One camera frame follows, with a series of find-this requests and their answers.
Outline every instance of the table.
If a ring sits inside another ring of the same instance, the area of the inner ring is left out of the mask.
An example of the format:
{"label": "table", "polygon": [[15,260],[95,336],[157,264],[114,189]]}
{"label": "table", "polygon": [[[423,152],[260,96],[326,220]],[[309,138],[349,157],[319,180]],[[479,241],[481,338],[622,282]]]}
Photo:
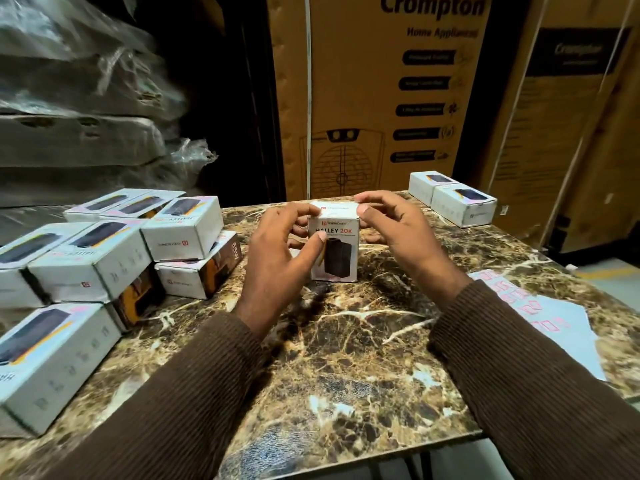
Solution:
{"label": "table", "polygon": [[[244,252],[267,208],[224,209],[225,228],[240,234]],[[625,398],[640,397],[637,314],[494,226],[460,229],[423,211],[462,269],[491,268],[534,294],[585,306],[610,386]],[[214,311],[233,309],[245,264],[209,301],[167,298],[118,343],[46,435],[1,441],[0,476],[36,475],[75,448]],[[220,478],[301,474],[482,436],[427,352],[429,324],[438,316],[432,302],[385,246],[362,241],[358,273],[357,283],[310,282],[269,334],[271,364],[247,404]]]}

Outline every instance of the brown ribbed sleeve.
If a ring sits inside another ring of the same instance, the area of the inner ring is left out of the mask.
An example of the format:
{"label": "brown ribbed sleeve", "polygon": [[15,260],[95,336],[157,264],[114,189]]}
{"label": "brown ribbed sleeve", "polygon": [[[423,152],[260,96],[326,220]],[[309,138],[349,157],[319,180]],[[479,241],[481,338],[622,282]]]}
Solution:
{"label": "brown ribbed sleeve", "polygon": [[216,313],[45,478],[213,478],[261,361],[247,326]]}
{"label": "brown ribbed sleeve", "polygon": [[458,295],[429,348],[516,478],[640,478],[640,414],[483,282]]}

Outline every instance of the person's left hand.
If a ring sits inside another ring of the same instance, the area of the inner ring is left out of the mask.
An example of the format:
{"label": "person's left hand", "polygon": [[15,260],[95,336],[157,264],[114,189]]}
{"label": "person's left hand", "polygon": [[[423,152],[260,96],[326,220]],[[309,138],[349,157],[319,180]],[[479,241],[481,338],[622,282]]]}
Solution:
{"label": "person's left hand", "polygon": [[[307,237],[308,216],[320,209],[308,203],[288,203],[270,208],[260,219],[249,241],[246,275],[234,313],[263,339],[282,311],[300,294],[312,266],[324,249],[326,233],[318,231],[304,242],[290,239],[293,233]],[[289,248],[300,249],[292,257]]]}

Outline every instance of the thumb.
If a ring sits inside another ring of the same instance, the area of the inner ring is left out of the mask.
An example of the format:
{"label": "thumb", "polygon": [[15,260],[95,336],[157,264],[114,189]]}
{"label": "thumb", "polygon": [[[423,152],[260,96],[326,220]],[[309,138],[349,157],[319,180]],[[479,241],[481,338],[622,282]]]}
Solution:
{"label": "thumb", "polygon": [[387,242],[391,242],[391,234],[394,233],[397,228],[396,226],[399,225],[398,222],[390,217],[387,217],[378,209],[374,209],[373,207],[370,207],[365,203],[361,203],[358,206],[356,212],[358,213],[358,216],[364,220],[364,222],[366,222],[371,227],[373,227],[373,229],[382,234]]}
{"label": "thumb", "polygon": [[299,254],[291,260],[297,273],[306,275],[311,271],[318,256],[320,256],[324,250],[325,241],[326,233],[323,230],[319,230],[313,234],[313,236],[309,237],[309,240],[300,250]]}

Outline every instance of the hand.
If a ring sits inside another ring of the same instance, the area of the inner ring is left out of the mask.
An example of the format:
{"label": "hand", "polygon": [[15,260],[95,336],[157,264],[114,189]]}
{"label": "hand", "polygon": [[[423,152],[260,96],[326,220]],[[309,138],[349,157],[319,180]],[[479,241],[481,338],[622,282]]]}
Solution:
{"label": "hand", "polygon": [[371,244],[388,244],[398,264],[418,287],[444,310],[472,280],[448,258],[420,208],[388,190],[354,197],[360,227],[379,232]]}
{"label": "hand", "polygon": [[[307,237],[308,216],[319,214],[320,209],[308,203],[272,207],[262,215],[251,237],[244,286],[234,313],[259,339],[300,294],[324,249],[324,231],[313,234],[306,244],[289,238],[290,233]],[[300,249],[300,254],[292,258],[289,248]]]}

